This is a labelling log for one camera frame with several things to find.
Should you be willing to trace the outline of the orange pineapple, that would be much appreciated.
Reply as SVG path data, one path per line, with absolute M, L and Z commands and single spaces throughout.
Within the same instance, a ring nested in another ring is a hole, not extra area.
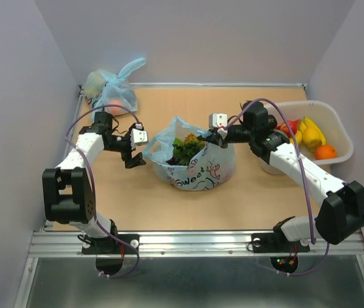
M 168 164 L 173 166 L 188 166 L 191 159 L 205 146 L 197 136 L 189 134 L 184 140 L 175 138 L 173 141 L 173 156 Z

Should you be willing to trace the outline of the light blue printed plastic bag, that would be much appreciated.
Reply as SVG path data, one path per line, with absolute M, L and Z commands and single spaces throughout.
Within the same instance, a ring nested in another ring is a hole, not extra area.
M 174 117 L 170 124 L 155 135 L 143 151 L 143 157 L 153 163 L 159 176 L 172 186 L 184 191 L 204 191 L 214 189 L 226 182 L 236 170 L 234 146 L 223 149 L 205 142 L 188 166 L 168 164 L 173 156 L 175 138 L 184 140 L 189 134 L 199 136 L 207 131 Z

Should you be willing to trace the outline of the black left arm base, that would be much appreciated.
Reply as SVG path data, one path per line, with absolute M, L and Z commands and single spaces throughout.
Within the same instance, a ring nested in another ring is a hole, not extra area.
M 126 245 L 113 240 L 111 237 L 90 238 L 79 234 L 82 242 L 81 254 L 95 256 L 95 267 L 98 275 L 105 278 L 118 278 L 127 275 L 131 270 L 125 269 L 125 259 L 137 257 L 140 236 L 138 234 L 119 234 L 118 238 Z

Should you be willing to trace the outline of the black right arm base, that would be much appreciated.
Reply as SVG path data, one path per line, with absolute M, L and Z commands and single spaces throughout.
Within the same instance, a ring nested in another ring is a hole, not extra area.
M 303 245 L 300 241 L 289 241 L 281 227 L 295 216 L 278 222 L 272 232 L 252 234 L 247 250 L 253 253 L 282 253 L 278 257 L 270 257 L 272 269 L 279 273 L 294 274 L 299 265 L 299 253 L 310 252 L 309 244 Z

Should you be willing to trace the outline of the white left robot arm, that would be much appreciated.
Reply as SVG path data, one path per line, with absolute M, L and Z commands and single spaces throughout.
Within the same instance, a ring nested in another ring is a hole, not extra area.
M 96 190 L 91 164 L 102 151 L 121 154 L 127 169 L 145 165 L 143 154 L 133 156 L 136 147 L 148 143 L 148 133 L 137 120 L 123 135 L 115 135 L 114 116 L 96 112 L 94 122 L 84 126 L 66 158 L 42 174 L 44 210 L 48 221 L 71 225 L 97 239 L 106 253 L 119 245 L 115 223 L 97 213 Z

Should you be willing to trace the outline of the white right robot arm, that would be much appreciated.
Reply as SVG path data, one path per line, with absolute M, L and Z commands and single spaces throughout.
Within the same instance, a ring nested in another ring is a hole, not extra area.
M 209 116 L 209 130 L 198 140 L 227 148 L 229 144 L 247 143 L 252 153 L 278 169 L 304 190 L 306 204 L 315 200 L 320 206 L 316 216 L 292 217 L 276 225 L 273 246 L 287 250 L 294 242 L 322 238 L 337 245 L 364 227 L 364 187 L 357 181 L 347 183 L 323 170 L 301 154 L 294 135 L 275 130 L 276 118 L 268 113 L 259 98 L 247 101 L 234 119 L 225 114 Z

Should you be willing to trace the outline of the tied blue bag of fruit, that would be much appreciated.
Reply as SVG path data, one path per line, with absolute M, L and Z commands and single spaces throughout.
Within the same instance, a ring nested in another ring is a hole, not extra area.
M 104 110 L 113 116 L 120 116 L 138 111 L 136 94 L 128 77 L 136 70 L 146 64 L 145 58 L 137 58 L 126 64 L 119 73 L 114 74 L 104 69 L 91 72 L 83 86 L 85 103 L 89 108 L 101 105 L 121 105 L 119 107 L 105 107 Z

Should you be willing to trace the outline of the dark brown avocado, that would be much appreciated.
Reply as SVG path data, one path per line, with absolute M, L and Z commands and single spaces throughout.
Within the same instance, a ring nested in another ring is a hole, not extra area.
M 269 130 L 274 130 L 274 129 L 277 128 L 277 120 L 276 120 L 274 115 L 269 115 L 268 116 L 267 127 L 268 127 Z

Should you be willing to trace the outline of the red strawberry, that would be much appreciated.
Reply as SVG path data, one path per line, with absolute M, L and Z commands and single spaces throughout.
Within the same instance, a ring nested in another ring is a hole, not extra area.
M 288 137 L 291 137 L 291 133 L 296 135 L 296 133 L 298 132 L 300 122 L 301 122 L 300 119 L 297 119 L 295 121 L 288 120 L 288 125 L 285 122 L 283 122 L 279 126 L 277 126 L 275 129 L 283 132 Z

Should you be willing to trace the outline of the yellow banana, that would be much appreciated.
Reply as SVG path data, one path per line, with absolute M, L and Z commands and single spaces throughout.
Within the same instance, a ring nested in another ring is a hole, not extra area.
M 304 131 L 308 128 L 314 128 L 320 135 L 320 140 L 322 141 L 323 145 L 327 144 L 326 138 L 324 134 L 322 133 L 321 129 L 318 127 L 318 125 L 310 118 L 304 117 L 303 119 L 296 120 L 298 129 L 301 133 L 304 133 Z

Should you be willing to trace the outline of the orange fruit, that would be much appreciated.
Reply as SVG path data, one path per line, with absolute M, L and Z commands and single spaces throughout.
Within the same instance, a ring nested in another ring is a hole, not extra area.
M 315 150 L 316 160 L 328 160 L 338 157 L 338 152 L 336 148 L 331 145 L 321 145 Z

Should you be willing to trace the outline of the white plastic basket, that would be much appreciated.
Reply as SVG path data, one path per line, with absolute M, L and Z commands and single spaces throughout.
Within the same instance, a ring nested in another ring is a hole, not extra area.
M 324 134 L 328 144 L 333 146 L 338 153 L 336 158 L 327 160 L 315 160 L 314 153 L 310 152 L 306 145 L 300 145 L 301 154 L 326 171 L 331 166 L 349 160 L 354 152 L 354 146 L 342 120 L 336 110 L 327 103 L 315 100 L 290 101 L 277 104 L 288 120 L 310 118 L 317 124 Z

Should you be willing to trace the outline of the aluminium front rail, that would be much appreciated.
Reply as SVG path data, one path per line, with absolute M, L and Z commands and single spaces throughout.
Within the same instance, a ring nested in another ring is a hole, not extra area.
M 257 252 L 250 243 L 261 235 L 270 234 L 267 230 L 239 231 L 176 231 L 176 232 L 120 232 L 127 242 L 134 235 L 140 257 L 258 257 L 258 256 L 323 256 L 326 242 L 317 239 L 315 244 L 296 248 L 291 244 L 281 251 Z M 86 257 L 82 253 L 79 232 L 35 232 L 31 237 L 28 257 L 62 258 Z

